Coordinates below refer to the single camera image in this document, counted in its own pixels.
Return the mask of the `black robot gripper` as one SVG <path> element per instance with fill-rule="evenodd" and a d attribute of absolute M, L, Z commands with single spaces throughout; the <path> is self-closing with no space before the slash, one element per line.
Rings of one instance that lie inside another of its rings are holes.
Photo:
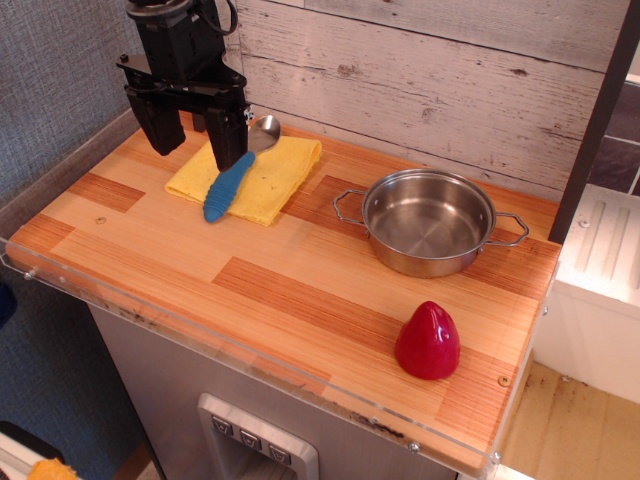
<path fill-rule="evenodd" d="M 220 172 L 248 151 L 250 106 L 246 79 L 224 62 L 224 38 L 238 27 L 229 11 L 223 27 L 216 9 L 128 9 L 144 53 L 121 55 L 118 67 L 128 81 L 134 116 L 153 149 L 166 156 L 185 141 L 178 110 L 192 108 L 197 94 L 208 95 L 202 116 Z"/>

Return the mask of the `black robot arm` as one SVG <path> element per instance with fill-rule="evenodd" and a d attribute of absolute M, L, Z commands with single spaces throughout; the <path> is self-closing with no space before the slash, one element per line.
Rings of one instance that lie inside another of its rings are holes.
<path fill-rule="evenodd" d="M 198 117 L 219 171 L 229 170 L 248 150 L 246 78 L 229 67 L 225 38 L 238 14 L 229 1 L 229 26 L 214 1 L 128 1 L 144 52 L 123 54 L 117 66 L 126 77 L 132 112 L 153 149 L 166 156 L 186 139 L 180 114 Z"/>

